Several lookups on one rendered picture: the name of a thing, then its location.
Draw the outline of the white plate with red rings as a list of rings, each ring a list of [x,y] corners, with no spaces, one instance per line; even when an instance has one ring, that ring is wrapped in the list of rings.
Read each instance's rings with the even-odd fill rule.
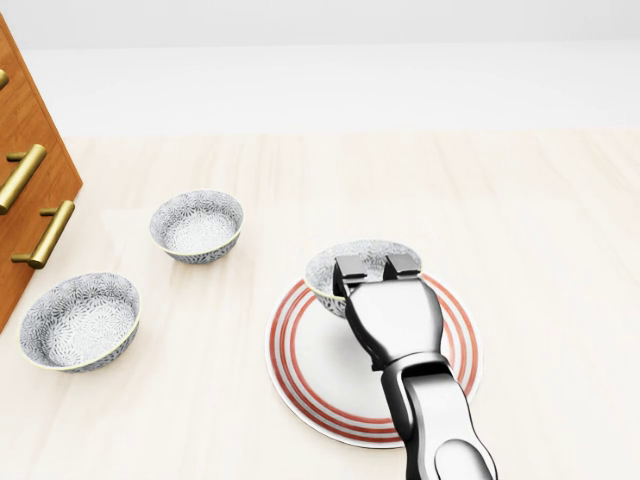
[[[274,388],[307,425],[353,446],[401,447],[380,372],[347,321],[329,312],[304,280],[276,304],[265,354]]]

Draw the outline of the wooden cabinet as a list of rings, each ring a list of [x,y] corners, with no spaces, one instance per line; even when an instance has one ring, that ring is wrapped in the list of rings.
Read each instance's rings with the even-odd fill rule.
[[[0,69],[9,77],[0,91],[0,187],[18,165],[7,161],[7,153],[28,151],[33,144],[47,150],[9,212],[0,215],[1,332],[37,270],[12,263],[11,255],[33,251],[51,221],[39,211],[73,201],[83,182],[2,14]]]

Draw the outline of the grey floral patterned bowl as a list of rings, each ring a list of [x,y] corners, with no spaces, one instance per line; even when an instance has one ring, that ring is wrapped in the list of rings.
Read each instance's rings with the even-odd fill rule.
[[[21,322],[21,353],[50,371],[84,373],[113,362],[133,342],[141,298],[127,278],[110,272],[66,279],[38,298]]]
[[[232,195],[199,189],[178,194],[153,213],[149,232],[170,257],[207,264],[228,254],[239,240],[244,211]]]
[[[333,272],[338,256],[357,255],[362,260],[367,273],[367,281],[383,279],[386,257],[392,254],[407,254],[422,269],[419,255],[410,247],[388,240],[361,239],[328,247],[314,256],[306,266],[305,283],[315,297],[329,312],[345,318],[346,301],[333,293]]]

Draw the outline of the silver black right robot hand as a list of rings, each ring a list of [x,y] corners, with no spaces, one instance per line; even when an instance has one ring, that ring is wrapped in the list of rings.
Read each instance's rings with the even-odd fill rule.
[[[345,317],[374,371],[403,359],[414,364],[446,361],[438,296],[409,254],[386,255],[380,280],[370,279],[358,255],[338,256],[333,290],[345,299]]]

